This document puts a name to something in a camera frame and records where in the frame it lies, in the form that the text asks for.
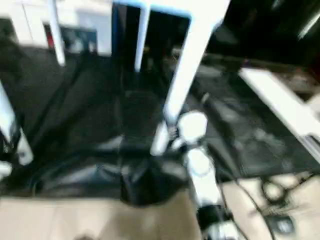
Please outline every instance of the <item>wire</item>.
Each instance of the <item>wire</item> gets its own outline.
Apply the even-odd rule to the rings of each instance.
[[[219,175],[217,175],[217,183],[218,183],[218,187],[220,188],[220,192],[221,192],[221,197],[222,197],[222,201],[223,201],[223,205],[226,209],[229,209],[228,204],[227,204],[227,200],[226,200],[226,195],[224,192],[224,188],[220,185],[221,183],[221,178]],[[246,235],[245,231],[243,231],[241,229],[241,227],[239,226],[239,224],[233,219],[233,223],[236,227],[236,229],[240,232],[240,234],[244,237],[245,240],[249,240],[248,235]]]
[[[272,240],[276,240],[276,236],[275,236],[275,234],[274,234],[274,232],[273,232],[273,230],[272,230],[272,227],[270,226],[268,220],[267,220],[266,217],[264,216],[262,209],[258,206],[258,204],[257,204],[256,201],[254,200],[254,198],[250,195],[250,193],[248,192],[248,190],[247,190],[246,188],[244,188],[244,187],[239,183],[238,179],[237,179],[235,176],[233,176],[233,174],[231,174],[231,173],[230,173],[229,171],[227,171],[226,169],[223,169],[223,168],[220,167],[220,168],[217,168],[217,171],[221,171],[222,174],[226,175],[226,176],[229,177],[231,180],[233,180],[233,181],[235,182],[235,184],[248,196],[248,198],[249,198],[249,199],[251,200],[251,202],[253,203],[256,211],[260,213],[260,215],[261,215],[261,217],[262,217],[262,219],[263,219],[266,227],[268,228],[268,231],[269,231],[269,234],[270,234],[270,236],[271,236],[271,239],[272,239]],[[226,198],[225,198],[225,196],[224,196],[222,193],[223,193],[223,191],[221,191],[221,195],[222,195],[223,201],[225,202],[225,201],[226,201]]]

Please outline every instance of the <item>white cabinet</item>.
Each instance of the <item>white cabinet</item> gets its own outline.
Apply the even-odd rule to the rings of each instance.
[[[44,25],[49,23],[47,4],[42,0],[23,0],[28,27],[35,47],[48,47]],[[93,0],[64,0],[57,2],[61,27],[85,29],[96,33],[97,53],[112,53],[112,3]]]
[[[21,2],[1,0],[0,18],[11,20],[17,40],[21,45],[33,44],[24,6]]]

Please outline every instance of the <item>tan floor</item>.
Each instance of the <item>tan floor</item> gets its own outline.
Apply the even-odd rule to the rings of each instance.
[[[291,175],[278,176],[276,180],[287,187],[296,182]],[[266,203],[260,193],[260,182],[257,179],[241,180],[240,183],[250,192],[259,206],[265,206]],[[270,234],[262,217],[258,213],[252,214],[255,212],[255,207],[247,195],[235,183],[225,184],[223,189],[236,222],[245,231],[249,239],[270,240]],[[291,198],[292,203],[298,206],[288,213],[295,221],[297,234],[290,237],[276,234],[276,239],[320,239],[320,178],[311,179],[303,187],[294,191]]]
[[[291,185],[294,178],[278,177]],[[259,181],[242,180],[260,206]],[[223,187],[235,220],[250,240],[270,240],[259,214],[252,214],[250,199],[234,183]],[[299,206],[291,211],[297,235],[277,240],[320,239],[320,180],[314,178],[293,194]],[[165,204],[145,208],[130,207],[116,200],[23,200],[0,201],[1,240],[200,240],[195,209],[187,191],[179,192]]]
[[[199,240],[188,192],[165,204],[130,207],[116,200],[0,202],[1,240]]]

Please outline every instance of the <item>white metal frame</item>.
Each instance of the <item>white metal frame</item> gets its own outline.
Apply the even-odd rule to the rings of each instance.
[[[16,115],[10,104],[8,96],[3,88],[0,81],[0,131],[2,132],[5,140],[11,142],[11,129],[16,122]],[[27,138],[23,133],[22,128],[20,129],[21,137],[17,146],[17,153],[19,155],[19,162],[22,165],[29,164],[34,156],[29,146]]]
[[[148,30],[150,11],[165,12],[190,18],[190,26],[183,44],[183,52],[176,68],[163,114],[167,121],[175,125],[196,75],[202,56],[206,50],[212,31],[225,17],[229,0],[116,0],[115,2],[141,8],[139,32],[134,68],[140,71],[143,50]],[[61,66],[65,64],[64,49],[57,15],[56,0],[48,1],[50,26],[54,40],[56,57]],[[156,131],[151,154],[161,155],[168,144],[166,123],[161,123]]]

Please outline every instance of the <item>white pole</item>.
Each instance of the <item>white pole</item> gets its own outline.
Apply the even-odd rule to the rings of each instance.
[[[163,114],[169,124],[175,125],[177,123],[179,114],[215,26],[217,26],[217,23],[213,24],[211,21],[191,20],[183,44],[182,54],[179,58],[163,108]],[[162,155],[167,148],[168,142],[166,123],[163,121],[156,130],[150,153],[154,156]]]
[[[59,26],[58,13],[56,0],[47,0],[49,18],[50,18],[50,29],[54,43],[54,50],[56,59],[60,66],[66,65],[66,58],[64,52],[63,39],[61,36],[61,29]]]
[[[3,88],[0,81],[0,131],[2,132],[6,141],[9,143],[12,140],[11,131],[15,122],[16,122],[16,115],[9,102],[5,89]],[[32,150],[28,144],[27,138],[23,133],[22,129],[20,129],[20,133],[21,133],[21,137],[17,146],[17,153],[19,155],[20,164],[26,165],[33,160],[34,155],[32,153]]]
[[[140,10],[139,18],[139,32],[136,43],[135,60],[134,60],[134,70],[140,72],[142,56],[144,54],[144,47],[146,42],[148,23],[150,17],[150,6],[142,7]]]

